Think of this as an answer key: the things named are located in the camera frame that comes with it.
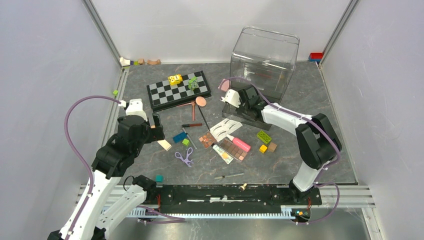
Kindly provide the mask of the clear acrylic makeup organizer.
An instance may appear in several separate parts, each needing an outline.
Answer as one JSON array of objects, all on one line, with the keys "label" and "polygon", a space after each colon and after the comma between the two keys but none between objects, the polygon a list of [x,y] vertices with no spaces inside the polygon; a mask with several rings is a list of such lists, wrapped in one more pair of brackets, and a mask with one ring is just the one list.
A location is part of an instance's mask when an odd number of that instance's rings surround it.
[{"label": "clear acrylic makeup organizer", "polygon": [[[281,106],[295,70],[299,45],[300,39],[293,34],[254,26],[244,27],[230,59],[230,89],[238,91],[254,85],[271,103]],[[236,107],[224,104],[223,117],[262,130],[274,126],[235,116],[230,113],[230,108]]]}]

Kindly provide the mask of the thin black makeup brush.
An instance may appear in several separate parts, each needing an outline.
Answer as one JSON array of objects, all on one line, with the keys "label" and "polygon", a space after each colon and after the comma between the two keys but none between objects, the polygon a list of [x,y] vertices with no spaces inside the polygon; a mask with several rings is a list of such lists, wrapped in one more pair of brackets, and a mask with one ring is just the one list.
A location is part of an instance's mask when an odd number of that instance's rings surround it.
[{"label": "thin black makeup brush", "polygon": [[197,108],[198,108],[198,110],[199,110],[199,112],[200,112],[200,115],[201,115],[201,117],[202,117],[202,119],[203,119],[203,121],[204,121],[204,123],[205,123],[205,125],[206,125],[206,127],[207,127],[207,129],[208,129],[208,131],[210,132],[211,131],[211,129],[210,129],[210,126],[209,126],[209,124],[208,124],[208,121],[206,120],[206,118],[205,118],[205,115],[204,115],[204,113],[203,113],[203,111],[202,111],[202,108],[200,107],[200,106],[197,106]]}]

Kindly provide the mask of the pink bottle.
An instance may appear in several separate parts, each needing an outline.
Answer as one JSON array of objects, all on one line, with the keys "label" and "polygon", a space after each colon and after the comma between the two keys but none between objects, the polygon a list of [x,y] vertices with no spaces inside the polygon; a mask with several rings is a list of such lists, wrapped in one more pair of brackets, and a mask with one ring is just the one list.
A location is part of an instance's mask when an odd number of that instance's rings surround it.
[{"label": "pink bottle", "polygon": [[241,140],[240,138],[234,137],[230,134],[227,134],[226,137],[236,146],[238,146],[239,148],[241,148],[243,151],[245,152],[249,152],[251,150],[251,146],[249,144],[247,144],[246,142],[244,142],[243,140]]}]

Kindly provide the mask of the peach powder puff brush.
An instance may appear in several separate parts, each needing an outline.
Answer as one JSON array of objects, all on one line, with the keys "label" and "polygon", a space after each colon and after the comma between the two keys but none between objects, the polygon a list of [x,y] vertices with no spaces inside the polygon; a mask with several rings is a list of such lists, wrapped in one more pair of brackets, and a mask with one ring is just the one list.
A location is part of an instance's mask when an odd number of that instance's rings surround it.
[{"label": "peach powder puff brush", "polygon": [[205,107],[207,105],[207,101],[206,101],[206,99],[204,97],[198,96],[198,97],[195,98],[194,101],[181,104],[181,105],[179,105],[179,107],[188,106],[188,105],[193,105],[193,106],[194,105],[198,105],[200,107]]}]

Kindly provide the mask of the brown eyeshadow palette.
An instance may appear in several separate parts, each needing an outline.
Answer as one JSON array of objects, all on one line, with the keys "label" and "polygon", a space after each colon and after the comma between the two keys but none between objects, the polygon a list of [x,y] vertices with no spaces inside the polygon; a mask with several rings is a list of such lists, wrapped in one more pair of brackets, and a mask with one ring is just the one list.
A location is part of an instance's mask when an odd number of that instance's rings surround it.
[{"label": "brown eyeshadow palette", "polygon": [[238,162],[245,160],[248,155],[246,151],[235,145],[227,138],[224,138],[219,146]]}]

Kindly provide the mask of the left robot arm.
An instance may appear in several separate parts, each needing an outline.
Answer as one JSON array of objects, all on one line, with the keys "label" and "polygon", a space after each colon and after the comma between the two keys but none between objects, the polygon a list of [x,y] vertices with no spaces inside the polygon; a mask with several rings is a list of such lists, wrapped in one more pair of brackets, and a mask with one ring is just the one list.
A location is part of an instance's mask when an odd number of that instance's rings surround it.
[{"label": "left robot arm", "polygon": [[87,183],[85,197],[80,199],[66,224],[49,234],[49,240],[106,240],[137,204],[151,204],[156,200],[156,183],[139,176],[124,196],[102,212],[109,195],[139,156],[143,146],[164,140],[159,114],[154,113],[152,117],[154,127],[139,115],[117,119],[117,133],[96,153],[91,171],[93,179]]}]

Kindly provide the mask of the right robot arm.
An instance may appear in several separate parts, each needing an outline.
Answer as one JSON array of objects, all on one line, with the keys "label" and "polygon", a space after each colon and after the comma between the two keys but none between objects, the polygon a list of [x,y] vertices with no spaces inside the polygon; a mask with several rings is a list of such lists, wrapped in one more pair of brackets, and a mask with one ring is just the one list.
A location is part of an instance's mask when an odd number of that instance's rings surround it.
[{"label": "right robot arm", "polygon": [[325,114],[308,115],[272,103],[253,85],[237,91],[238,112],[283,129],[296,137],[302,164],[289,182],[289,199],[302,204],[309,198],[322,170],[341,157],[342,145]]}]

